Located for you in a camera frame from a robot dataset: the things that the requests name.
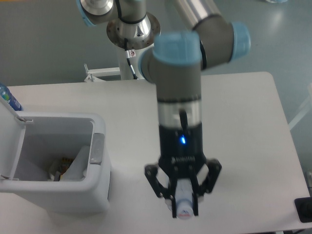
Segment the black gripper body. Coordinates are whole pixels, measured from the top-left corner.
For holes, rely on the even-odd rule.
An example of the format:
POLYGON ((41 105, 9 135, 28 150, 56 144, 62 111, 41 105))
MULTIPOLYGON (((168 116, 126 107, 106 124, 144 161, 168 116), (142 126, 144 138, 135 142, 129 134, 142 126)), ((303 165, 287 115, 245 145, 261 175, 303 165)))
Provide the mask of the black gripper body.
POLYGON ((202 123, 186 130, 159 126, 158 165, 169 180, 190 178, 190 166, 195 175, 200 172, 206 163, 202 137, 202 123))

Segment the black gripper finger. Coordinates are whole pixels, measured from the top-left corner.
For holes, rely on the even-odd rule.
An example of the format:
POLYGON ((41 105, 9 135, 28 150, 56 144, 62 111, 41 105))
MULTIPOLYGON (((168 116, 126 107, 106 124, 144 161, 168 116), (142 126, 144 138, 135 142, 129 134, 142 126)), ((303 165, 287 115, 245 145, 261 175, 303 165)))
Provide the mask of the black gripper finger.
POLYGON ((168 176, 169 185, 165 188, 158 180, 158 164, 147 164, 144 166, 144 174, 150 183, 153 191, 158 198, 164 198, 171 201, 172 217, 177 218, 177 207, 176 207, 176 186, 178 170, 174 168, 173 173, 168 176))
POLYGON ((190 165, 190 182, 192 186, 193 212, 194 216, 198 216, 198 199, 203 197, 205 193, 210 194, 213 191, 215 183, 222 170, 222 166, 217 159, 207 159, 205 165, 208 167, 208 173, 199 185, 197 173, 193 165, 190 165))

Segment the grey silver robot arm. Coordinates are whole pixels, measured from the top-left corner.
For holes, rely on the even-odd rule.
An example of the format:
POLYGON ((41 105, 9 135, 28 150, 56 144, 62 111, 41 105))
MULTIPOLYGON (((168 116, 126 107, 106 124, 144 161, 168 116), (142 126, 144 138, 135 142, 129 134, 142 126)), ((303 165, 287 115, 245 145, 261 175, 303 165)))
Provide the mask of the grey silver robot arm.
POLYGON ((227 22, 212 0, 175 0, 187 31, 163 33, 143 0, 78 0, 86 25, 107 23, 132 79, 156 86, 160 157, 145 176, 174 218, 198 215, 198 203, 213 191, 222 166, 203 153, 201 72, 249 53, 250 33, 227 22))

